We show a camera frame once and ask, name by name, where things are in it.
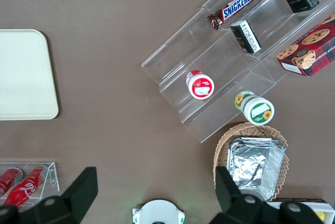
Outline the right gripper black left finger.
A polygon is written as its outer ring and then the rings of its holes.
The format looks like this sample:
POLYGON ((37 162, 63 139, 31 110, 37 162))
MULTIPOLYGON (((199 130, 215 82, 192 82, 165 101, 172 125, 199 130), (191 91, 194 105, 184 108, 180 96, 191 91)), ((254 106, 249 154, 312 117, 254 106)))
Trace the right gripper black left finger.
POLYGON ((1 207, 1 223, 81 223, 98 194, 96 167, 86 167, 60 196, 50 196, 20 212, 1 207))

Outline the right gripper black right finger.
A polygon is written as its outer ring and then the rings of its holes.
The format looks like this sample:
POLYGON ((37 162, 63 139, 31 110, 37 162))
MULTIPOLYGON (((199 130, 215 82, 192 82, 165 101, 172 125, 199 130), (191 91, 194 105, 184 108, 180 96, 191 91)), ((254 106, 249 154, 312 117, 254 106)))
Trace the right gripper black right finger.
POLYGON ((256 196, 242 194, 224 166, 216 167, 215 182, 222 212, 211 223, 322 223, 302 203, 285 201, 276 209, 256 196))

